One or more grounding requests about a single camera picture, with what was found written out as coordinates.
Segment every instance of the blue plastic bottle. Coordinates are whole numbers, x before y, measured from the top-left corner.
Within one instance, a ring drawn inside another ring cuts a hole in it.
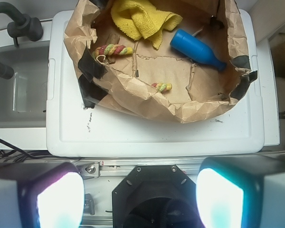
[[[177,30],[170,45],[194,61],[212,65],[219,71],[226,68],[227,64],[219,61],[209,46],[182,29]]]

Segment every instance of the crumpled brown paper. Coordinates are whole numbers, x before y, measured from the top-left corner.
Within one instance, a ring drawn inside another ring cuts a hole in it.
[[[148,40],[134,41],[113,23],[109,8],[100,12],[89,0],[79,0],[65,30],[65,45],[74,62],[86,106],[97,103],[150,120],[190,123],[221,115],[241,99],[256,74],[250,76],[247,38],[234,0],[151,0],[157,9],[172,11],[183,22],[172,32],[164,31],[155,50]],[[193,34],[209,45],[216,57],[228,63],[225,71],[192,62],[170,47],[177,29]],[[133,48],[131,56],[101,65],[92,52],[105,44],[110,33],[119,44]],[[159,93],[152,83],[172,83],[172,90]]]

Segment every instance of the yellow microfiber towel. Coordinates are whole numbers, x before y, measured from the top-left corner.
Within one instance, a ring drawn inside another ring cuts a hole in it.
[[[162,44],[162,30],[172,31],[182,20],[178,14],[157,10],[148,0],[116,0],[111,15],[128,37],[148,39],[157,50]]]

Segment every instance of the knotted rope chew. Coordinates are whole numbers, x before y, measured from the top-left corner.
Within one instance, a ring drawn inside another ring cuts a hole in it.
[[[172,90],[171,83],[153,83],[152,86],[155,87],[158,92],[166,92]]]
[[[120,44],[109,44],[103,45],[95,49],[92,52],[93,59],[96,59],[99,55],[111,56],[111,55],[130,55],[133,53],[133,49],[131,47],[126,47]]]

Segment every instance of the wire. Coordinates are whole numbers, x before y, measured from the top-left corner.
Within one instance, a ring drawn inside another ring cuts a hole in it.
[[[7,157],[7,156],[10,156],[10,155],[14,154],[15,152],[16,152],[16,150],[12,150],[12,151],[10,151],[8,153],[5,153],[4,155],[0,155],[0,159],[4,158],[4,157]]]
[[[78,157],[59,157],[59,156],[54,156],[54,155],[50,154],[49,151],[45,151],[45,150],[43,150],[43,151],[40,150],[40,151],[29,151],[29,152],[26,152],[26,151],[20,149],[19,147],[14,146],[14,145],[10,144],[7,141],[4,141],[3,139],[0,139],[0,143],[13,149],[12,151],[10,151],[8,153],[0,155],[0,159],[4,158],[4,157],[8,157],[8,156],[14,154],[15,152],[20,152],[21,153],[21,154],[15,155],[13,157],[9,157],[8,159],[4,160],[5,162],[7,162],[10,159],[14,159],[13,162],[23,162],[23,161],[25,161],[28,158],[31,158],[31,159],[60,158],[60,159],[74,159],[74,160],[81,160],[82,159],[82,158],[78,158]]]

